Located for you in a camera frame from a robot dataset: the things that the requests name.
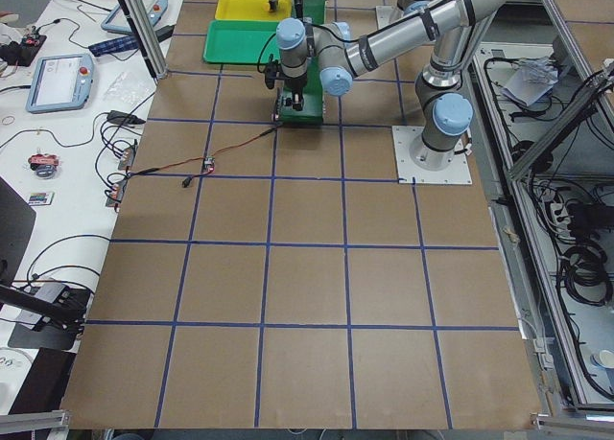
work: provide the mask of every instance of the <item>metal bracket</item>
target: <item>metal bracket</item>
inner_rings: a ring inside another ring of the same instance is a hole
[[[422,133],[424,127],[392,127],[394,154],[396,155],[396,170],[399,183],[412,184],[471,184],[471,172],[465,154],[455,155],[448,167],[439,172],[424,170],[416,165],[410,157],[410,144]],[[456,151],[462,151],[459,141]]]
[[[67,428],[69,421],[70,413],[64,410],[48,413],[9,414],[0,416],[0,434],[43,428]]]

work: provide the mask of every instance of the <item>green tray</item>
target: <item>green tray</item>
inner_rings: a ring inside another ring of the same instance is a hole
[[[256,64],[267,40],[275,34],[276,21],[214,20],[209,25],[202,59],[207,63]],[[262,55],[279,59],[279,50],[271,39]]]

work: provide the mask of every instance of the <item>blue tape grid line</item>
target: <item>blue tape grid line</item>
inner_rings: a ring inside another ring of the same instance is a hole
[[[215,98],[213,100],[213,106],[211,108],[211,118],[215,117],[215,109],[216,109],[216,105],[218,102],[218,98],[219,98],[219,93],[220,93],[220,82],[221,82],[222,78],[218,77],[218,81],[217,81],[217,86],[216,86],[216,90],[215,90]],[[209,124],[209,130],[207,132],[207,141],[204,147],[204,151],[202,152],[203,155],[206,153],[206,151],[209,148],[209,142],[211,141],[211,128],[213,126],[211,124]],[[183,286],[185,284],[185,276],[187,273],[187,267],[188,267],[188,263],[190,260],[190,250],[192,245],[189,243],[190,241],[192,241],[192,238],[194,237],[194,229],[196,227],[196,220],[197,220],[197,214],[199,212],[199,202],[201,199],[201,192],[202,192],[202,185],[204,183],[203,179],[199,179],[199,186],[197,188],[196,191],[196,197],[194,199],[194,209],[192,211],[192,221],[190,223],[190,233],[188,236],[188,243],[186,244],[185,247],[185,256],[183,259],[183,267],[181,268],[181,277],[179,280],[179,288],[177,291],[177,300],[175,303],[175,312],[173,314],[173,321],[177,323],[177,320],[179,318],[179,308],[181,305],[181,295],[183,293]],[[157,411],[155,414],[155,422],[154,422],[154,427],[158,428],[159,424],[160,424],[160,417],[162,416],[162,408],[164,407],[164,395],[166,392],[166,384],[168,381],[168,376],[169,376],[169,370],[170,370],[170,366],[171,366],[171,358],[173,355],[173,346],[175,344],[175,332],[177,330],[177,326],[176,325],[172,325],[171,326],[171,335],[169,337],[169,345],[168,345],[168,349],[167,349],[167,353],[166,353],[166,361],[164,363],[164,373],[162,374],[162,383],[160,385],[160,393],[159,393],[159,397],[158,397],[158,404],[157,404]]]
[[[181,118],[170,118],[170,117],[150,117],[147,119],[147,122],[187,122],[187,123],[200,123],[200,124],[242,124],[246,126],[270,126],[270,122],[247,122],[247,121],[234,121],[234,120],[212,120],[212,119],[181,119]],[[327,124],[324,123],[322,127],[336,127],[339,124]],[[390,128],[390,125],[382,125],[382,124],[349,124],[343,123],[344,127],[355,127],[355,128]]]
[[[341,124],[342,103],[339,103],[339,150],[341,155],[342,178],[345,178],[345,160],[343,145],[343,126]],[[349,359],[349,401],[352,415],[352,428],[358,428],[356,417],[356,386],[354,383],[354,351],[352,343],[352,311],[349,278],[349,254],[347,249],[347,202],[345,198],[345,182],[342,180],[342,218],[343,218],[343,268],[345,271],[345,314],[347,317],[347,355]]]
[[[439,380],[441,382],[441,392],[443,395],[443,406],[445,408],[445,416],[448,423],[448,428],[453,428],[452,414],[450,413],[450,402],[448,400],[448,390],[445,385],[445,375],[443,372],[443,362],[441,361],[441,349],[439,346],[439,336],[437,335],[437,320],[435,317],[435,307],[433,304],[433,293],[431,291],[431,280],[429,278],[429,267],[426,259],[426,249],[424,246],[424,235],[422,233],[422,221],[420,219],[420,204],[418,202],[418,193],[416,190],[415,180],[412,183],[413,204],[415,205],[415,219],[418,226],[418,239],[420,240],[420,252],[422,255],[422,268],[424,269],[424,280],[426,283],[426,291],[429,298],[429,310],[431,312],[431,322],[433,324],[433,338],[435,341],[435,352],[437,356],[437,368],[439,370]]]
[[[275,177],[275,166],[277,156],[277,132],[272,145],[272,166],[271,174]],[[260,334],[258,336],[258,366],[256,369],[256,403],[253,414],[253,426],[255,428],[260,426],[260,398],[262,393],[262,360],[265,346],[265,323],[267,313],[267,287],[269,285],[269,260],[271,258],[271,233],[272,233],[272,214],[273,214],[273,202],[275,193],[275,180],[271,180],[271,188],[269,193],[269,214],[267,218],[267,245],[265,250],[265,267],[264,267],[264,279],[262,282],[262,306],[260,310]]]
[[[457,250],[457,251],[499,251],[497,246],[455,246],[455,245],[384,245],[370,243],[294,243],[294,242],[252,242],[252,241],[198,241],[198,240],[159,240],[159,239],[111,239],[111,243],[174,243],[199,245],[234,246],[287,246],[297,248],[347,248],[382,250]]]
[[[141,326],[141,327],[208,327],[208,328],[271,328],[291,330],[407,330],[426,332],[518,332],[518,327],[497,327],[488,325],[393,325],[359,324],[351,326],[340,323],[260,323],[260,322],[199,322],[195,320],[113,320],[87,319],[87,325],[99,326]]]

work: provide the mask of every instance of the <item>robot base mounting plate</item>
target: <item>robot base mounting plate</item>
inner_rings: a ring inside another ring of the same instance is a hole
[[[455,155],[445,169],[432,172],[424,170],[413,162],[410,157],[410,144],[422,133],[423,127],[392,127],[394,155],[396,156],[396,171],[401,184],[461,184],[470,185],[471,172],[465,154]],[[462,141],[456,145],[456,151],[462,151]]]
[[[392,14],[392,6],[376,6],[375,17],[377,18],[377,29],[381,30],[390,23],[390,15]]]

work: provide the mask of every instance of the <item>white table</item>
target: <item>white table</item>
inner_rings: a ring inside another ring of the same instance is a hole
[[[112,9],[116,0],[86,0],[97,5]],[[167,24],[174,24],[181,7],[182,0],[169,0],[169,7],[156,28]],[[81,25],[73,39],[81,45],[87,46],[95,42],[118,37],[102,30],[100,22],[105,18],[103,11],[96,10],[87,5],[82,9],[96,20],[85,16],[77,10],[79,2],[72,0],[51,0],[42,16],[36,22],[37,25],[49,23],[56,18],[70,18]],[[59,56],[66,54],[88,53],[86,50],[68,41],[68,36],[76,26],[62,20],[57,25],[45,27],[42,31],[47,35],[37,58]],[[170,39],[161,44],[166,53]],[[129,52],[119,54],[125,58]],[[0,120],[5,119],[8,123],[14,117],[10,125],[0,125],[0,144],[22,129],[47,128],[52,130],[64,144],[76,144],[85,141],[92,132],[92,121],[98,113],[111,109],[130,112],[136,105],[149,94],[154,92],[155,84],[152,81],[145,63],[137,53],[128,61],[118,61],[112,56],[106,55],[94,58],[95,72],[94,83],[90,97],[85,107],[75,111],[62,111],[45,114],[30,114],[25,109],[28,90],[11,91],[0,94]],[[17,72],[6,78],[0,79],[0,89],[13,85],[30,84],[35,71],[35,61],[30,67],[20,67]],[[135,93],[133,100],[125,97],[120,99],[117,95],[108,96],[106,92],[114,81],[126,73],[132,81],[138,81],[140,94]],[[147,118],[151,104],[149,99],[135,114],[142,119]],[[117,137],[135,138],[129,133],[120,132]],[[54,192],[53,203],[49,206],[35,207],[36,223],[33,236],[23,258],[21,267],[17,273],[18,279],[25,279],[26,269],[34,257],[47,245],[57,239],[76,234],[99,234],[110,237],[116,220],[116,214],[112,208],[105,207],[105,185],[94,172],[94,160],[103,147],[98,129],[94,140],[84,146],[64,149],[61,148],[47,133],[24,133],[11,141],[0,150],[0,176],[2,176],[24,199],[32,192]],[[37,178],[30,170],[27,159],[31,155],[52,153],[59,156],[59,172],[51,179]],[[103,176],[117,171],[117,159],[106,151],[100,162],[99,168]],[[106,255],[107,242],[100,239],[74,239],[54,246],[36,264],[37,272],[45,269],[66,265],[90,266],[100,271]],[[92,289],[96,288],[98,279],[95,275],[81,269],[63,269],[56,274],[57,278],[84,283]],[[15,320],[19,310],[5,306],[0,311],[0,317]],[[0,322],[0,346],[6,346],[11,335],[13,324]],[[76,352],[79,342],[72,351]],[[37,350],[26,351],[31,357],[35,357]],[[3,391],[0,393],[0,415],[7,414],[11,408],[14,397],[27,372],[19,374],[13,372],[10,375],[2,375],[0,370],[0,382],[4,382]]]

